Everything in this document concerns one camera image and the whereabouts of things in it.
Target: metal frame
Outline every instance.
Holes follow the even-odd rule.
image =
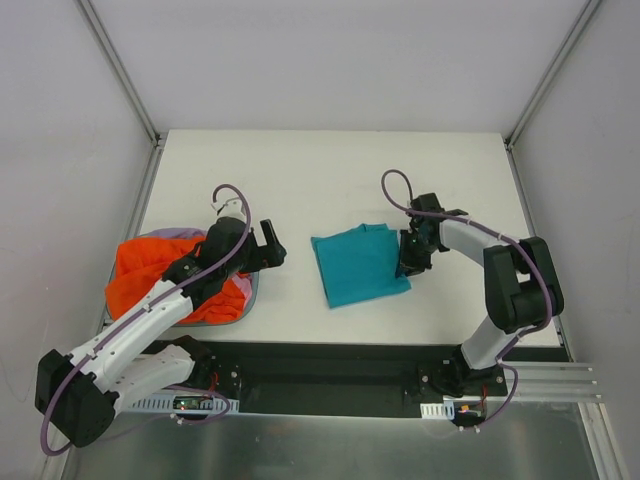
[[[87,21],[88,28],[94,35],[98,46],[100,47],[105,60],[111,67],[116,79],[121,84],[125,96],[136,112],[138,120],[149,137],[153,147],[152,154],[147,162],[139,188],[136,203],[130,215],[126,234],[124,236],[124,239],[131,238],[139,232],[162,154],[164,138],[166,138],[166,136],[161,135],[156,130],[140,95],[138,94],[126,71],[126,68],[122,63],[122,60],[109,38],[104,24],[100,20],[93,1],[74,0],[74,2],[77,4],[80,12]],[[553,86],[554,80],[557,78],[568,57],[574,51],[580,38],[603,3],[604,0],[587,0],[585,2],[505,142],[514,180],[516,182],[520,201],[525,213],[527,226],[532,233],[535,232],[535,222],[531,217],[531,211],[529,209],[526,194],[522,187],[516,162],[512,155],[513,146],[528,126],[536,110],[544,101],[546,94]],[[562,337],[564,337],[562,323],[559,322],[557,325],[559,326]],[[564,347],[567,354],[570,355],[569,342],[564,342]],[[514,401],[578,403],[600,477],[603,479],[629,478],[628,472],[626,472],[621,460],[618,446],[611,435],[606,408],[602,403],[600,386],[593,375],[593,369],[591,366],[567,363],[563,361],[559,363],[541,363],[537,361],[515,362],[513,359],[510,363],[517,367],[520,372],[519,392]],[[506,384],[509,385],[512,381],[512,376],[507,373]],[[47,464],[45,464],[43,478],[58,478],[55,472],[61,472],[60,465],[64,464],[65,457],[58,457],[54,460],[56,461],[47,462]]]
[[[542,74],[542,78],[538,82],[538,85],[536,85],[533,94],[529,98],[527,105],[524,107],[524,110],[520,114],[520,117],[518,118],[518,121],[516,122],[516,125],[513,128],[511,134],[507,136],[506,144],[508,150],[511,150],[513,148],[515,143],[522,135],[524,129],[527,128],[531,117],[544,101],[546,94],[553,86],[553,82],[557,78],[558,73],[560,73],[560,71],[562,70],[562,67],[575,49],[576,45],[582,38],[582,35],[587,30],[587,27],[591,24],[591,21],[594,19],[595,14],[598,12],[603,3],[604,0],[587,0],[582,7],[582,10],[578,14],[578,17],[573,22],[573,25],[571,25],[569,32],[564,37],[564,40],[560,44],[560,47],[556,51],[556,54],[553,56],[551,63]]]
[[[74,0],[74,1],[78,6],[78,8],[80,9],[82,16],[86,20],[87,26],[89,27],[89,30],[91,30],[91,33],[96,39],[96,43],[100,47],[100,50],[102,51],[105,60],[111,67],[111,70],[113,71],[115,78],[120,83],[120,86],[122,87],[125,97],[127,97],[127,100],[133,107],[133,110],[135,111],[138,117],[138,120],[142,125],[142,128],[144,128],[144,131],[146,132],[147,136],[149,137],[149,140],[151,140],[154,146],[157,145],[158,139],[159,139],[158,131],[153,125],[153,122],[151,121],[151,117],[149,116],[147,109],[142,103],[142,100],[140,99],[140,95],[138,94],[138,91],[133,85],[131,78],[129,78],[129,74],[127,73],[127,70],[124,68],[122,60],[120,60],[120,56],[118,55],[118,52],[116,51],[115,47],[113,46],[113,43],[111,42],[111,39],[109,38],[109,34],[107,33],[107,30],[104,28],[104,24],[102,23],[102,20],[100,20],[100,16],[96,11],[96,8],[94,7],[93,2],[91,0]]]

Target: folded teal towel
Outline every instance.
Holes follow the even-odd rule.
[[[395,230],[360,225],[326,238],[311,238],[329,307],[406,292],[406,277],[396,278],[399,247]]]

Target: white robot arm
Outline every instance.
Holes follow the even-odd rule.
[[[484,268],[488,315],[473,335],[456,347],[446,368],[429,376],[434,389],[459,397],[467,379],[493,375],[498,359],[520,335],[543,324],[547,313],[544,294],[539,282],[530,277],[530,267],[521,254],[507,242],[470,225],[466,212],[445,212],[434,193],[412,200],[410,210],[435,215],[408,213],[410,228],[401,231],[397,275],[422,273],[432,268],[433,253],[448,250],[456,250]],[[447,218],[451,216],[460,220]],[[519,240],[518,244],[544,280],[552,314],[561,313],[564,299],[547,244],[539,237]]]
[[[248,220],[240,199],[214,204],[214,209],[218,218],[205,240],[173,262],[117,322],[67,355],[52,350],[40,360],[36,408],[73,445],[92,443],[123,409],[168,385],[211,386],[211,354],[191,337],[134,360],[162,332],[220,292],[236,272],[257,272],[284,262],[286,251],[269,220],[260,222],[266,245],[258,246],[253,231],[245,233]],[[238,248],[243,236],[246,241]],[[229,256],[233,249],[236,253]],[[220,268],[206,272],[226,256]]]

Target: white tabletop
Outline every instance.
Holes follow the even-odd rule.
[[[466,340],[486,315],[483,274],[457,252],[435,255],[433,270],[412,277],[407,293],[327,306],[310,238],[361,223],[406,228],[408,218],[380,190],[388,168],[403,170],[415,195],[436,192],[446,209],[461,208],[498,231],[528,236],[497,134],[172,130],[142,232],[208,228],[215,218],[213,188],[231,183],[250,202],[258,241],[258,221],[270,218],[288,255],[282,267],[260,273],[257,301],[241,321],[175,327],[161,338],[431,345]],[[389,185],[404,204],[401,181],[390,178]],[[557,346],[558,338],[549,327],[523,343]]]

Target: white wall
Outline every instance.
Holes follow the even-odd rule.
[[[71,0],[0,2],[0,478],[35,478],[41,354],[91,335],[150,147]]]
[[[585,0],[95,0],[158,129],[503,135]]]
[[[640,2],[609,0],[516,162],[554,252],[578,360],[594,362],[632,478],[640,478]]]

